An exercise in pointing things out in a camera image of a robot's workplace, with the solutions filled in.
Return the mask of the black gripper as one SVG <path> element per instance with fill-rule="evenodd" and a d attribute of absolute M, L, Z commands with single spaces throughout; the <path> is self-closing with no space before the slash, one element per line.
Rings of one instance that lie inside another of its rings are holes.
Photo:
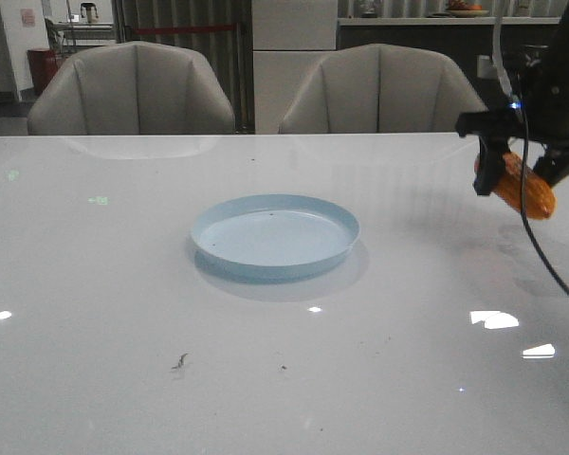
<path fill-rule="evenodd" d="M 505 172 L 506 142 L 528 136 L 549 149 L 533 167 L 550 188 L 569 176 L 569 47 L 552 48 L 518 77 L 520 100 L 494 110 L 463 113 L 459 136 L 479 136 L 473 188 L 489 196 Z"/>

